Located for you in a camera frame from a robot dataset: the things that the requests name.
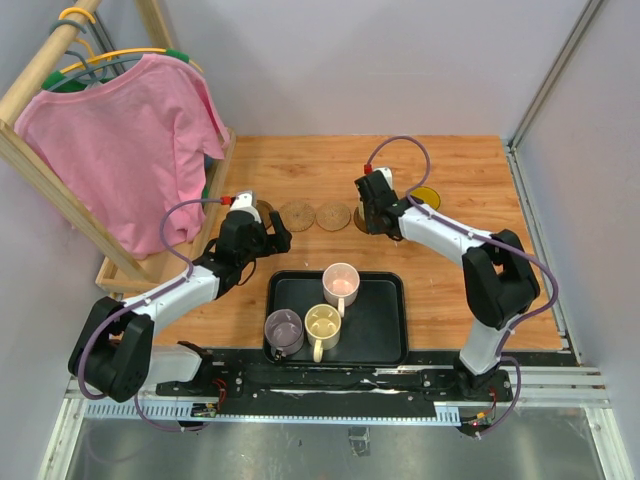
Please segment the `yellow clothes hanger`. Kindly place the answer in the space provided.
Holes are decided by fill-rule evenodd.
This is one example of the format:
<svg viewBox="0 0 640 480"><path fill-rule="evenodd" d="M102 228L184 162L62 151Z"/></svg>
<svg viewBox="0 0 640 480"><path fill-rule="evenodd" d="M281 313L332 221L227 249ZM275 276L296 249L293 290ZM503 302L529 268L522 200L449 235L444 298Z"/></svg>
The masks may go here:
<svg viewBox="0 0 640 480"><path fill-rule="evenodd" d="M178 58L183 62L189 64L200 73L204 73L204 70L198 65L192 58L186 60L185 56L172 49L173 40L165 20L163 11L163 1L136 1L136 7L139 10L139 15L143 21L145 28L150 31L149 36L160 36L161 44L164 48L158 47L134 47L119 50L112 50L101 54L91 54L86 61L91 65L97 65L102 60L114 60L116 57L132 54L164 54Z"/></svg>

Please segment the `pink t-shirt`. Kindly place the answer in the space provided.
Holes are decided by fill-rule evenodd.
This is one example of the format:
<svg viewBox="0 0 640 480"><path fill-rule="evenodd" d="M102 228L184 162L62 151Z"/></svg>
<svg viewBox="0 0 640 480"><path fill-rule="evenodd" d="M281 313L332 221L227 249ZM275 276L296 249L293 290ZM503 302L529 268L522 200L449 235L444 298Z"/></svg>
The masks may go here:
<svg viewBox="0 0 640 480"><path fill-rule="evenodd" d="M197 236L205 160L229 139L204 77L154 54L101 86L41 91L14 130L136 259Z"/></svg>

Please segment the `grey clothes hanger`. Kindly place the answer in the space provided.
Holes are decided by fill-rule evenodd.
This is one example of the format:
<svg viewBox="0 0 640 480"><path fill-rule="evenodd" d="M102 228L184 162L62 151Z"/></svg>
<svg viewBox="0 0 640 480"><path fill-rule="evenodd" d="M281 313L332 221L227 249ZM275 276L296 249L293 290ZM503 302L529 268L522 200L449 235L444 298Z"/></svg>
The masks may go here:
<svg viewBox="0 0 640 480"><path fill-rule="evenodd" d="M103 60L90 60L83 54L70 49L67 49L64 54L79 61L80 66L75 68L76 77L66 77L61 70L55 70L42 83L42 90L54 91L69 82L80 84L83 87L99 85L106 82L109 69L114 71L115 76L122 75L124 73L123 64L138 61L141 58L140 55L134 55L129 58L115 56L106 57Z"/></svg>

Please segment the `yellow transparent cup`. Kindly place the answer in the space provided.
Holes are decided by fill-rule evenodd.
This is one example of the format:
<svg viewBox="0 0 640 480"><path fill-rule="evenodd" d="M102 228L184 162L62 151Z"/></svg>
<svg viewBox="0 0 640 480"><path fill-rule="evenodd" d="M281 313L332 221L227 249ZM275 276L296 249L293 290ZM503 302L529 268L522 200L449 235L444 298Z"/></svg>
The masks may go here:
<svg viewBox="0 0 640 480"><path fill-rule="evenodd" d="M439 193L431 187L419 186L411 191L411 196L416 200L422 201L434 210L438 210L441 206Z"/></svg>

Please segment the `purple mug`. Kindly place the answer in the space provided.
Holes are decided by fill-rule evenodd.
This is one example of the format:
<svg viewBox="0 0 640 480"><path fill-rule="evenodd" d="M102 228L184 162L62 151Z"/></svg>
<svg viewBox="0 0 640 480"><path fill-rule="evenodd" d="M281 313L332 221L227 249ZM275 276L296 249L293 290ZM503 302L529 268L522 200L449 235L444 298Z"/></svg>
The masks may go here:
<svg viewBox="0 0 640 480"><path fill-rule="evenodd" d="M304 344L304 326L300 316L290 309L269 314L264 325L268 352L275 363L297 353Z"/></svg>

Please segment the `black plastic tray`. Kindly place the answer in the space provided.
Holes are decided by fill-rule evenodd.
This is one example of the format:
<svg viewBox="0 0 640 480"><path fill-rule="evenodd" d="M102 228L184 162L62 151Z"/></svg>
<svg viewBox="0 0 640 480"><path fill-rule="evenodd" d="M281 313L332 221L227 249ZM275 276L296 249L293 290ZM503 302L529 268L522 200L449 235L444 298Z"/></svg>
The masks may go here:
<svg viewBox="0 0 640 480"><path fill-rule="evenodd" d="M266 312L290 309L304 316L325 301L320 271L275 273L268 286ZM404 287L390 272L365 271L352 305L346 308L338 344L321 363L335 367L397 366L408 355Z"/></svg>

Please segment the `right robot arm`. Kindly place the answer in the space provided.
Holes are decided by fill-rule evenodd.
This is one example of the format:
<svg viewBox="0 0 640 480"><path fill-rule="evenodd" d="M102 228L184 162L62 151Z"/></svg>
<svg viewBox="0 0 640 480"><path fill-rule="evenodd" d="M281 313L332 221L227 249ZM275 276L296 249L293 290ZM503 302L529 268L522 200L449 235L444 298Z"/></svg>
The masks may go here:
<svg viewBox="0 0 640 480"><path fill-rule="evenodd" d="M477 399L499 368L509 329L540 295L519 237L510 230L473 230L426 204L399 198L380 170L355 185L369 234L417 243L462 268L473 323L454 361L453 387L463 399Z"/></svg>

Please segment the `aluminium frame post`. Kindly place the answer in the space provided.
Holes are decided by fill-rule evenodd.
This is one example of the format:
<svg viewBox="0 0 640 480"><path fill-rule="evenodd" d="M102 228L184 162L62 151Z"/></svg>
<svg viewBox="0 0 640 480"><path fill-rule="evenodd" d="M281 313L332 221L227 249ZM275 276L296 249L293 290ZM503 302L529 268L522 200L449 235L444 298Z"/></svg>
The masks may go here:
<svg viewBox="0 0 640 480"><path fill-rule="evenodd" d="M544 109L555 87L606 4L606 0L589 0L585 3L514 133L505 142L505 146L509 152L516 151L523 143L526 135Z"/></svg>

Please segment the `woven rattan coaster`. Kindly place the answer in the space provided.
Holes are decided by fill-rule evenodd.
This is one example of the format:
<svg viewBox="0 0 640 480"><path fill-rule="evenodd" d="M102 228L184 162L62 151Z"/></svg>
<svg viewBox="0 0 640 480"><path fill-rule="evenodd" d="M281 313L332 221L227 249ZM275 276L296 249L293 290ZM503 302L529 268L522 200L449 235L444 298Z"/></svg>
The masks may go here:
<svg viewBox="0 0 640 480"><path fill-rule="evenodd" d="M316 223L329 232L345 228L351 220L349 207L342 202L327 202L316 211Z"/></svg>
<svg viewBox="0 0 640 480"><path fill-rule="evenodd" d="M279 214L285 228L290 232L303 232L308 230L316 218L314 208L302 200L286 202L280 207Z"/></svg>

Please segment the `cream yellow mug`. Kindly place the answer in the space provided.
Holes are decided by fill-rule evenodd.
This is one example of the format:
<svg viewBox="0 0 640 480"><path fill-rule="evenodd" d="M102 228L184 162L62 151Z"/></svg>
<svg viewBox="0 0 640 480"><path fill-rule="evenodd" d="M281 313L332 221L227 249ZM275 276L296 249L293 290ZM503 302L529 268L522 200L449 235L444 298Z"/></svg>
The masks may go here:
<svg viewBox="0 0 640 480"><path fill-rule="evenodd" d="M304 326L312 347L313 361L320 363L324 352L339 343L342 318L333 306L318 304L307 311Z"/></svg>

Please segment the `dark wooden coaster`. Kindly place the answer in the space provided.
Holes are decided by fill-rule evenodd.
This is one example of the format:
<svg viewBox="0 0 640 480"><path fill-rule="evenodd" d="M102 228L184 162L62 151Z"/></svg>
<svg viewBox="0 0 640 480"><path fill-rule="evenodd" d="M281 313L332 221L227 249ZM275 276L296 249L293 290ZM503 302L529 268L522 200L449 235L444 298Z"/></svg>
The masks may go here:
<svg viewBox="0 0 640 480"><path fill-rule="evenodd" d="M262 223L264 224L266 229L269 229L272 225L272 220L271 220L271 212L273 211L273 207L272 205L264 200L257 200L256 201L256 209L260 215L260 218L262 220Z"/></svg>
<svg viewBox="0 0 640 480"><path fill-rule="evenodd" d="M367 226L366 226L366 222L364 220L364 218L362 217L361 213L360 213L360 208L356 207L354 209L354 213L353 213L353 221L355 226L363 233L367 234L368 230L367 230Z"/></svg>

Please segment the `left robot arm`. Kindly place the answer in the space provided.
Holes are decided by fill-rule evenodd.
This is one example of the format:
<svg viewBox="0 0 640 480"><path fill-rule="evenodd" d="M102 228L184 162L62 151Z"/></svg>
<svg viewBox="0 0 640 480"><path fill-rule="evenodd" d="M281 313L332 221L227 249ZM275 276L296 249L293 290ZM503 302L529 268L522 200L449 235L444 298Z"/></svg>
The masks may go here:
<svg viewBox="0 0 640 480"><path fill-rule="evenodd" d="M154 338L187 313L242 285L243 270L257 259L289 251L291 233L277 211L269 217L272 233L259 216L230 211L217 239L184 273L126 301L97 301L68 364L81 392L92 400L124 402L144 386L179 382L192 395L207 393L214 371L204 349L188 342L159 347Z"/></svg>

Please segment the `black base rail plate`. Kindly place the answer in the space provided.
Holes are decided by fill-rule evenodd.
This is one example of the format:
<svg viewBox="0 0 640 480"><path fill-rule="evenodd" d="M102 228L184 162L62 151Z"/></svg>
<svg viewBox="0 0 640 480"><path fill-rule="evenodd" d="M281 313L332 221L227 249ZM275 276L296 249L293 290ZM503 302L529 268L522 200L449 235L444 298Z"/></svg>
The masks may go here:
<svg viewBox="0 0 640 480"><path fill-rule="evenodd" d="M517 384L499 368L473 381L451 351L412 351L395 367L273 363L259 349L215 349L206 357L203 378L162 383L157 395L223 394L225 414L409 419L433 416L438 401L509 402Z"/></svg>

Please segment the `pink mug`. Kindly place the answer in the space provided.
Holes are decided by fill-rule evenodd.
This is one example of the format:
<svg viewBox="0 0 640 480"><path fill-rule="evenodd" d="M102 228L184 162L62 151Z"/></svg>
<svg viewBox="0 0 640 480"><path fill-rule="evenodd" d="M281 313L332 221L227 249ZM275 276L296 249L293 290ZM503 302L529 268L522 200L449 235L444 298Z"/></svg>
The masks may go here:
<svg viewBox="0 0 640 480"><path fill-rule="evenodd" d="M360 287L358 271L347 263L334 263L327 267L321 279L324 299L345 316L347 307L355 301Z"/></svg>

